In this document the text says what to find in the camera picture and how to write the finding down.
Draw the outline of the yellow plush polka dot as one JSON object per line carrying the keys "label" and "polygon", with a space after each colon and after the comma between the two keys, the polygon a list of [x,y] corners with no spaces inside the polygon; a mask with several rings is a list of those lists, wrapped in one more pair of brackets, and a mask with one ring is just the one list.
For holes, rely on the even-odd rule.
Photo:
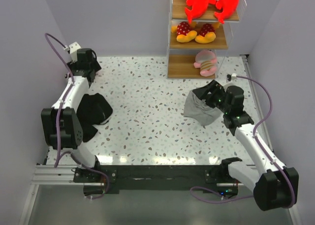
{"label": "yellow plush polka dot", "polygon": [[197,36],[191,25],[186,22],[171,22],[171,32],[176,34],[176,41],[179,43],[188,43],[194,40]]}
{"label": "yellow plush polka dot", "polygon": [[195,41],[200,44],[211,43],[216,39],[216,30],[220,27],[220,23],[204,23],[199,30]]}

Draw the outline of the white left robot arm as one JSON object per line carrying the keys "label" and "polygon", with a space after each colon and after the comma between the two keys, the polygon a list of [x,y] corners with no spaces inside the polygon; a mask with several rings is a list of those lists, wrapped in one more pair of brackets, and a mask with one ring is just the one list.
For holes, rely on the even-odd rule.
{"label": "white left robot arm", "polygon": [[95,157],[80,147],[84,134],[77,110],[101,67],[91,48],[82,48],[74,42],[65,50],[71,57],[71,61],[66,63],[67,85],[52,107],[41,111],[44,137],[46,144],[57,151],[54,167],[59,165],[60,159],[66,154],[62,153],[62,149],[68,149],[69,153],[76,152],[79,155],[80,163],[89,165],[84,175],[91,182],[96,182],[101,178],[102,170],[95,165]]}

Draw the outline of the red shark plush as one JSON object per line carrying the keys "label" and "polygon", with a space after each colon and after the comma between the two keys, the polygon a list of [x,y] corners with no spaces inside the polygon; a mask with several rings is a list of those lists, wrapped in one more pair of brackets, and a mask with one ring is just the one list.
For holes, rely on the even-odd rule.
{"label": "red shark plush", "polygon": [[191,7],[185,8],[188,23],[191,24],[193,19],[201,17],[210,4],[216,4],[216,0],[186,0],[186,5]]}
{"label": "red shark plush", "polygon": [[224,24],[225,20],[230,18],[236,11],[239,0],[216,0],[215,7],[220,12],[215,12],[214,16],[218,22]]}

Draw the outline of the pink plush striped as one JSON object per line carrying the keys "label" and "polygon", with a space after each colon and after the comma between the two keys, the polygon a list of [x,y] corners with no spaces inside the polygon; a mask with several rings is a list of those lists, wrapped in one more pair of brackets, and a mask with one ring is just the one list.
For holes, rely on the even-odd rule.
{"label": "pink plush striped", "polygon": [[194,68],[199,69],[200,75],[209,77],[217,71],[217,57],[210,50],[201,50],[195,56]]}

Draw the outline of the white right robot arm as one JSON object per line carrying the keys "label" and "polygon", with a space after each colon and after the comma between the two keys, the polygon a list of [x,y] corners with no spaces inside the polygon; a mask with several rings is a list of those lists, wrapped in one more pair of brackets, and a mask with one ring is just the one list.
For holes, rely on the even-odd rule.
{"label": "white right robot arm", "polygon": [[256,166],[253,170],[240,159],[227,159],[221,163],[220,178],[241,182],[253,193],[262,211],[291,208],[297,202],[299,174],[281,162],[259,135],[257,125],[244,110],[244,90],[235,85],[225,88],[213,80],[192,92],[202,103],[223,113],[224,125]]}

